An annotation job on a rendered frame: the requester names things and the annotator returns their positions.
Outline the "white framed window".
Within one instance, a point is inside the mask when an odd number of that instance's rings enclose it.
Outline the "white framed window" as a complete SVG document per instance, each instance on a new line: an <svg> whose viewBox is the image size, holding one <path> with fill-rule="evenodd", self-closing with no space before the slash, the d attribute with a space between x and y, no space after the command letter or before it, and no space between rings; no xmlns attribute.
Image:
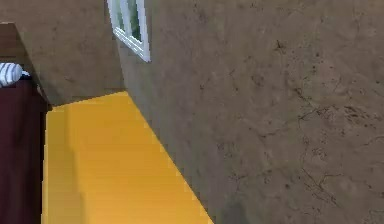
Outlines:
<svg viewBox="0 0 384 224"><path fill-rule="evenodd" d="M150 44L145 0L107 0L113 34L149 63Z"/></svg>

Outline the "dark red wooden cabinet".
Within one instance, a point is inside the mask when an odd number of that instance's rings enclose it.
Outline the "dark red wooden cabinet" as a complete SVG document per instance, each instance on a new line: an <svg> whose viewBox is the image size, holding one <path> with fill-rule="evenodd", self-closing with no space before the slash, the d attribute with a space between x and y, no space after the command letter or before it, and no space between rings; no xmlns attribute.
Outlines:
<svg viewBox="0 0 384 224"><path fill-rule="evenodd" d="M30 76L0 88L0 224L41 224L46 115L50 109L16 25L0 22L0 63Z"/></svg>

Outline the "white striped round object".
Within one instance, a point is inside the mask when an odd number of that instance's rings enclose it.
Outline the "white striped round object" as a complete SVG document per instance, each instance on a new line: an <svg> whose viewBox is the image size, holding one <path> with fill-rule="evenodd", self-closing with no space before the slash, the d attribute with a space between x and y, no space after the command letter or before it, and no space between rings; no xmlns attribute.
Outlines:
<svg viewBox="0 0 384 224"><path fill-rule="evenodd" d="M0 63L0 88L13 85L23 77L29 77L20 64L2 62Z"/></svg>

